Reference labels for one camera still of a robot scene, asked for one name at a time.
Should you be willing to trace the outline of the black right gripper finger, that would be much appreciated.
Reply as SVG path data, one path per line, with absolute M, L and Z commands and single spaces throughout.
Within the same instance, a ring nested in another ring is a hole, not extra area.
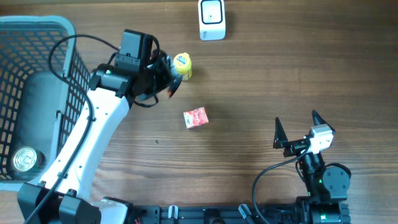
M 275 118 L 274 149 L 281 149 L 288 146 L 289 140 L 278 117 Z
M 316 110 L 312 110 L 312 119 L 313 119 L 313 123 L 315 126 L 319 126 L 319 125 L 323 125 L 323 124 L 327 124 L 328 127 L 332 130 L 332 132 L 335 132 L 335 129 L 329 124 L 327 123 L 319 114 Z

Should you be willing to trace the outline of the yellow candy bottle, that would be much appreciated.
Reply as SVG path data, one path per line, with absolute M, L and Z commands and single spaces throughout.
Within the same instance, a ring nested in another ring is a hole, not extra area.
M 192 76 L 192 61 L 186 52 L 180 53 L 173 60 L 174 71 L 177 75 L 182 76 L 183 81 L 187 81 Z

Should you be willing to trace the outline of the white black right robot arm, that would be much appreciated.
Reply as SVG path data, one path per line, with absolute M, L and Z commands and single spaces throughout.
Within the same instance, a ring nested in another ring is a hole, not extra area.
M 296 223 L 349 223 L 348 198 L 351 171 L 339 163 L 326 164 L 322 151 L 332 145 L 335 129 L 317 111 L 314 125 L 302 139 L 289 141 L 279 118 L 275 119 L 273 148 L 283 149 L 284 157 L 293 157 L 296 171 L 308 195 L 294 203 Z

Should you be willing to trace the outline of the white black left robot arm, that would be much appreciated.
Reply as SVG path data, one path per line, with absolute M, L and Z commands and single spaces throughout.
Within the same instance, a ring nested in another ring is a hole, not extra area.
M 26 223 L 127 223 L 132 204 L 115 198 L 90 200 L 95 172 L 106 146 L 133 105 L 148 107 L 181 77 L 150 34 L 123 32 L 121 46 L 91 73 L 85 104 L 60 154 L 38 184 L 24 184 L 18 203 Z

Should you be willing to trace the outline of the red white snack box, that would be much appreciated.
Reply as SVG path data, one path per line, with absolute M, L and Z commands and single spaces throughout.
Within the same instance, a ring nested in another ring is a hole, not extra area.
M 197 108 L 192 111 L 186 111 L 183 113 L 183 117 L 185 119 L 185 125 L 187 129 L 209 123 L 204 107 Z

